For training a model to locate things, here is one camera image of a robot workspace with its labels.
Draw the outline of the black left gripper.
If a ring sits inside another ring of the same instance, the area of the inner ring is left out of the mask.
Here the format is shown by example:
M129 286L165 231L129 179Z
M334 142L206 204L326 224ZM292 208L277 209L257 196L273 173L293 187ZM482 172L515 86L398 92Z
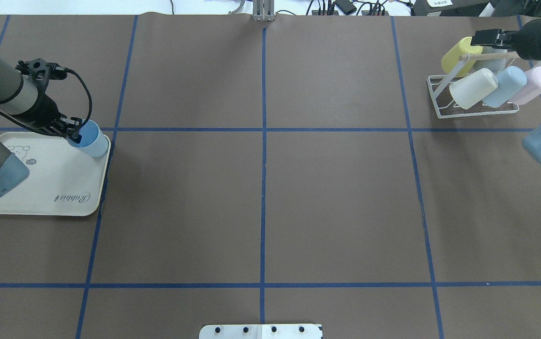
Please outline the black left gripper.
M78 127L82 120L71 118L71 122L66 122L66 118L53 99L41 94L28 111L28 127L49 137L68 137L69 144L80 145L82 135Z

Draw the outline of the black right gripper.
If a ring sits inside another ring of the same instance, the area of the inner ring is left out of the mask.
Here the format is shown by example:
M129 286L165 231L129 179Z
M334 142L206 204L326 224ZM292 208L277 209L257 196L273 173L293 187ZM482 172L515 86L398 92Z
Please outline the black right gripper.
M479 30L472 36L471 45L511 45L523 60L541 61L541 19L529 21L520 30Z

